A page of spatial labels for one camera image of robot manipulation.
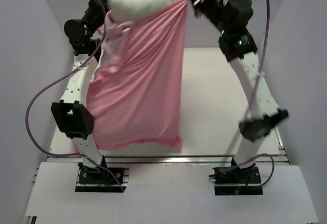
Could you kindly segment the white pillow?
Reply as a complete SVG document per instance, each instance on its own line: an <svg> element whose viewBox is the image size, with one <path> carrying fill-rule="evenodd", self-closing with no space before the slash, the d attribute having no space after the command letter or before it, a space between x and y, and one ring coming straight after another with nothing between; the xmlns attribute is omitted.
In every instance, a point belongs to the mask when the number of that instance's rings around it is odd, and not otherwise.
<svg viewBox="0 0 327 224"><path fill-rule="evenodd" d="M139 20L177 1L179 0L106 0L115 23Z"/></svg>

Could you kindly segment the pink pillowcase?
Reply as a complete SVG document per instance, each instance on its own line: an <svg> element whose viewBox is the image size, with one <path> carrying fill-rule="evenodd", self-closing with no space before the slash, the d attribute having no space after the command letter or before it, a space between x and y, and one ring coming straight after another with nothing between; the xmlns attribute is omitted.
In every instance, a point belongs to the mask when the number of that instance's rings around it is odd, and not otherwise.
<svg viewBox="0 0 327 224"><path fill-rule="evenodd" d="M181 81L188 0L99 31L102 55L87 93L100 150L154 142L180 148Z"/></svg>

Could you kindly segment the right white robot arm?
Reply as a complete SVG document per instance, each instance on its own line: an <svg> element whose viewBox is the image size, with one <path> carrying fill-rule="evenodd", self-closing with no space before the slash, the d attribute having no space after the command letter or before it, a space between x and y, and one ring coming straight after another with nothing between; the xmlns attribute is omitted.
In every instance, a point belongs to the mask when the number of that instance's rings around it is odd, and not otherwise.
<svg viewBox="0 0 327 224"><path fill-rule="evenodd" d="M262 76L263 57L247 30L253 16L251 0L190 0L196 14L204 15L221 33L219 47L237 75L248 101L245 118L239 123L241 141L232 160L231 178L241 183L249 177L259 148L271 130L289 113L275 102Z"/></svg>

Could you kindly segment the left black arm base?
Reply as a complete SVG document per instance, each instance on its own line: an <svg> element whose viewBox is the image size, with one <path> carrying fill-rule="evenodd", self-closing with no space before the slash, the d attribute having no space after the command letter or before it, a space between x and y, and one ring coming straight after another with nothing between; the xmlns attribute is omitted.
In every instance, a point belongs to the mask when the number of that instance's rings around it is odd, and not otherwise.
<svg viewBox="0 0 327 224"><path fill-rule="evenodd" d="M106 170L99 168L89 168L83 163L78 163L79 171L75 186L75 192L89 193L123 193L127 186L124 179L125 168L109 168L114 174L122 188L117 184L114 177Z"/></svg>

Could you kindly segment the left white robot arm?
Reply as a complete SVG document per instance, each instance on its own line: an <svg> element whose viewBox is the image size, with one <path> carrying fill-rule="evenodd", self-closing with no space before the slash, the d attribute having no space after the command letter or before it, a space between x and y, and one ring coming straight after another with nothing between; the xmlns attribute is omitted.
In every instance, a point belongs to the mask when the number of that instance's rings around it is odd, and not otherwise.
<svg viewBox="0 0 327 224"><path fill-rule="evenodd" d="M106 0L89 0L81 19L70 19L64 24L64 32L74 49L73 69L67 87L59 102L51 105L57 127L52 139L52 153L56 146L70 145L65 153L83 154L83 165L92 168L90 176L98 183L108 177L108 170L101 166L103 155L99 152L92 132L95 119L86 108L86 98L91 78L100 60L100 39L94 33L104 23L108 12Z"/></svg>

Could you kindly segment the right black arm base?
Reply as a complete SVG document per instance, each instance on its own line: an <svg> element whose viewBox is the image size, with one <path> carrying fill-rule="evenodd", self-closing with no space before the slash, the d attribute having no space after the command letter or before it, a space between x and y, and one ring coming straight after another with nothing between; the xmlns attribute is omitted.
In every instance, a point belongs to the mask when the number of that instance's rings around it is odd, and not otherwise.
<svg viewBox="0 0 327 224"><path fill-rule="evenodd" d="M251 169L223 173L226 167L213 168L208 178L214 183L216 196L263 195L261 176L257 166Z"/></svg>

